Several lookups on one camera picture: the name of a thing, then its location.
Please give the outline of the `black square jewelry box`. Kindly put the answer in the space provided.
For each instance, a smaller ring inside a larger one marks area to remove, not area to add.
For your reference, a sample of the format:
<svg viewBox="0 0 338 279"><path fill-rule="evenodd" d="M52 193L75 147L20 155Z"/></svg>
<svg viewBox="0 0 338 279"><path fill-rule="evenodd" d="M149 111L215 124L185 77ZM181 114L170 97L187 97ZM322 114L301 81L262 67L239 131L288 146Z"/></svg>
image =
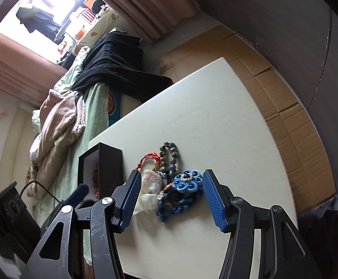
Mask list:
<svg viewBox="0 0 338 279"><path fill-rule="evenodd" d="M85 200L111 196L124 183L122 151L102 143L87 150L79 157L77 182L89 186Z"/></svg>

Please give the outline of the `white butterfly brooch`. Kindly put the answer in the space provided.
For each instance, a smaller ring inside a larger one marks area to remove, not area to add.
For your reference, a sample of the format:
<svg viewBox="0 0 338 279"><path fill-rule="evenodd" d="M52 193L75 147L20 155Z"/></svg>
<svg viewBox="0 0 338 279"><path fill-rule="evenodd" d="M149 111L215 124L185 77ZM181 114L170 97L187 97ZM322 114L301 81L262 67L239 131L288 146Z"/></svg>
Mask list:
<svg viewBox="0 0 338 279"><path fill-rule="evenodd" d="M163 188L162 178L157 172L147 169L142 173L141 192L137 199L134 215L157 209L157 196Z"/></svg>

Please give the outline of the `flattened cardboard sheets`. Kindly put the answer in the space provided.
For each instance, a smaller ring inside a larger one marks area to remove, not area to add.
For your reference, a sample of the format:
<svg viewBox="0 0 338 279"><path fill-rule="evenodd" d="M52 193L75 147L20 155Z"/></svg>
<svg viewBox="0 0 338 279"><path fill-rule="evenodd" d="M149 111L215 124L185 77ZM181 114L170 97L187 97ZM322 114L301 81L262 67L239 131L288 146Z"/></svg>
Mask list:
<svg viewBox="0 0 338 279"><path fill-rule="evenodd" d="M177 82L221 57L247 88L272 133L297 213L333 197L327 153L307 111L272 65L233 31L218 25L161 56L158 67Z"/></svg>

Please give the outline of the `pink crumpled blanket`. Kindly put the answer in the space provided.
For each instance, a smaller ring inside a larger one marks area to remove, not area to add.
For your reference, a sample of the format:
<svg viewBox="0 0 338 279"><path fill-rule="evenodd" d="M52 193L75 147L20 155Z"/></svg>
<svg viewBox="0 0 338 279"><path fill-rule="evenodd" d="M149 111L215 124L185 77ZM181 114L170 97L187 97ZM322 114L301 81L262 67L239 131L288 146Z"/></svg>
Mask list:
<svg viewBox="0 0 338 279"><path fill-rule="evenodd" d="M39 112L40 132L30 148L28 196L41 200L59 174L68 150L86 128L86 105L76 91L49 90Z"/></svg>

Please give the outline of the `green bed sheet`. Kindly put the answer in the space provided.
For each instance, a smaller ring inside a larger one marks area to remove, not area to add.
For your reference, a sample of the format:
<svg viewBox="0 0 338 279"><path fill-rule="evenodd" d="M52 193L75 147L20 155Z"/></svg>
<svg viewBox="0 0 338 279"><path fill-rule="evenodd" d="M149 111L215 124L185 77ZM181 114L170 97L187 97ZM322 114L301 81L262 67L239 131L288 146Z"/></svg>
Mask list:
<svg viewBox="0 0 338 279"><path fill-rule="evenodd" d="M82 63L86 58L90 48L82 47L76 56L70 69L55 84L54 90L62 93L70 90L70 87L77 79L78 73L82 69ZM65 200L76 189L79 156L88 150L89 141L108 128L108 94L109 87L104 83L91 86L84 94L86 105L86 128L80 138L70 146L67 157L65 158L58 177L50 186L46 186L59 200ZM39 225L43 225L45 219L57 205L55 200L48 194L34 206L34 219Z"/></svg>

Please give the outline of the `black knitted garment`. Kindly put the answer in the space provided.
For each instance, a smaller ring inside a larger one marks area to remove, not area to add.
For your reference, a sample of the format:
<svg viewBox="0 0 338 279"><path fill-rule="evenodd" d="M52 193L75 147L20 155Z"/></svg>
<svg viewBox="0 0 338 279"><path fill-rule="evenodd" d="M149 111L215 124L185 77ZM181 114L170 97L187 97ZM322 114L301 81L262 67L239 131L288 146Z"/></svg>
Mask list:
<svg viewBox="0 0 338 279"><path fill-rule="evenodd" d="M99 39L88 52L71 90L85 93L91 86L107 86L144 103L173 85L169 77L143 69L140 40L122 32Z"/></svg>

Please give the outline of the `white low table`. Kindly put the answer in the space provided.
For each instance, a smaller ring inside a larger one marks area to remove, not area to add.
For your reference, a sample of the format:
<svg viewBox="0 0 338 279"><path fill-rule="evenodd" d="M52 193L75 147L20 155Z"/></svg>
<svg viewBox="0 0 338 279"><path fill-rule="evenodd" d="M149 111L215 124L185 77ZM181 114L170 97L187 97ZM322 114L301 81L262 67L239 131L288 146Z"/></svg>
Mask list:
<svg viewBox="0 0 338 279"><path fill-rule="evenodd" d="M234 195L254 206L280 205L290 218L296 209L288 176L272 134L243 83L220 58L195 71L118 120L90 141L123 153L130 174L147 153L173 142L182 169L214 171ZM229 237L214 224L200 200L189 210L159 222L134 215L116 235L126 274L138 278L217 278Z"/></svg>

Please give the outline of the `pink left curtain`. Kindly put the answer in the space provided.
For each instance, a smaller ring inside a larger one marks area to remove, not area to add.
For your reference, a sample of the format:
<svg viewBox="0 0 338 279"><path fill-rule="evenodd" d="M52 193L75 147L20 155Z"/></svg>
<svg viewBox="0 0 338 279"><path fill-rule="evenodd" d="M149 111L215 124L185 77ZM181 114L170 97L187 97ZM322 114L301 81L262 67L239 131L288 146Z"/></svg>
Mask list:
<svg viewBox="0 0 338 279"><path fill-rule="evenodd" d="M67 70L0 33L0 90L41 106Z"/></svg>

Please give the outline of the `pink curtain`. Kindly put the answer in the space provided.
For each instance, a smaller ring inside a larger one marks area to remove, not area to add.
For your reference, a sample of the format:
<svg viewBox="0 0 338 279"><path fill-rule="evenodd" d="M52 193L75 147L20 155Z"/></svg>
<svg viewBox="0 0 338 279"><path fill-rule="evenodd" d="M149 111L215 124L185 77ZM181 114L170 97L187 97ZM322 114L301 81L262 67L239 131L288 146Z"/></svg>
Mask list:
<svg viewBox="0 0 338 279"><path fill-rule="evenodd" d="M103 0L146 42L164 36L199 12L195 0Z"/></svg>
<svg viewBox="0 0 338 279"><path fill-rule="evenodd" d="M0 33L0 90L41 106L67 70Z"/></svg>

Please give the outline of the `dark hanging clothes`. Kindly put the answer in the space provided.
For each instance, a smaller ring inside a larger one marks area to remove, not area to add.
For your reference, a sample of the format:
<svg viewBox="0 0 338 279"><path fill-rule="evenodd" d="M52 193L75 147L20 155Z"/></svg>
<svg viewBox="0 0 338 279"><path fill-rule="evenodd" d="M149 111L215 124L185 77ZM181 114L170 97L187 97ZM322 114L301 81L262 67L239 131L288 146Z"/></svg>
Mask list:
<svg viewBox="0 0 338 279"><path fill-rule="evenodd" d="M29 33L37 30L53 42L61 29L61 26L54 22L54 15L43 11L35 6L19 7L16 12L19 23L23 24Z"/></svg>

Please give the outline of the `pink right curtain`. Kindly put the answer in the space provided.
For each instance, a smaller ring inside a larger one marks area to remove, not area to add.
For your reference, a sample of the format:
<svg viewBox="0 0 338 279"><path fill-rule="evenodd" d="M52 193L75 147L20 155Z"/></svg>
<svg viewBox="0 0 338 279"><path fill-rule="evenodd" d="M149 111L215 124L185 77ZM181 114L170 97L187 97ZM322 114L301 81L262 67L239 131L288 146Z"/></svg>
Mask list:
<svg viewBox="0 0 338 279"><path fill-rule="evenodd" d="M199 12L195 0L103 0L146 42L164 36Z"/></svg>

